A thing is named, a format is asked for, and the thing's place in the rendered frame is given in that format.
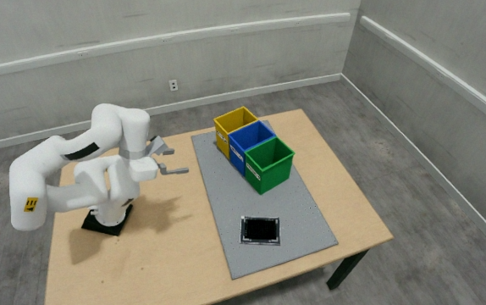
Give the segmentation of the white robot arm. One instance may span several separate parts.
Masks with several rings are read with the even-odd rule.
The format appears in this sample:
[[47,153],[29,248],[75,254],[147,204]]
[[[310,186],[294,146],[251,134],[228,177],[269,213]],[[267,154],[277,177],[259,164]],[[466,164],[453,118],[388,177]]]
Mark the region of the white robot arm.
[[[141,194],[139,181],[132,179],[119,155],[98,157],[119,141],[123,158],[137,160],[154,153],[160,156],[168,145],[160,136],[154,136],[146,145],[149,126],[146,111],[104,103],[94,108],[91,129],[84,134],[69,141],[51,136],[16,158],[9,171],[12,226],[22,231],[36,230],[44,224],[47,210],[65,213],[81,208],[95,209],[91,214],[102,225],[121,223],[125,209]],[[78,163],[74,168],[77,184],[47,185],[48,176],[72,162]],[[109,190],[104,172],[108,172]]]

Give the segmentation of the yellow bin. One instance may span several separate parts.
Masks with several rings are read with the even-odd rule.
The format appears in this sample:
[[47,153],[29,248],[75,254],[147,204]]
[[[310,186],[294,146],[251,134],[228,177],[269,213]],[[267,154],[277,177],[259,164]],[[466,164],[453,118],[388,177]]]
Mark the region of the yellow bin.
[[230,159],[228,134],[255,123],[259,119],[248,109],[241,107],[213,120],[215,122],[217,146]]

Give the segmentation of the green bin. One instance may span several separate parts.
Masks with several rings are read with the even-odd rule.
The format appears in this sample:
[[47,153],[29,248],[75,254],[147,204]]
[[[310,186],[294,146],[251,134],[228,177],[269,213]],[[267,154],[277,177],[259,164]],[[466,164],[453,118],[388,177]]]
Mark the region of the green bin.
[[277,136],[245,151],[244,154],[246,179],[260,196],[290,178],[295,152]]

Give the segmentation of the blue bin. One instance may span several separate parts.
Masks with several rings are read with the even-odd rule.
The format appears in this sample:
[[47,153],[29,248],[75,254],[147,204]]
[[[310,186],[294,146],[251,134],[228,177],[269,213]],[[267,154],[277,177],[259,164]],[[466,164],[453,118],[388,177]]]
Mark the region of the blue bin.
[[260,120],[228,134],[230,162],[243,176],[246,176],[246,155],[244,152],[275,136]]

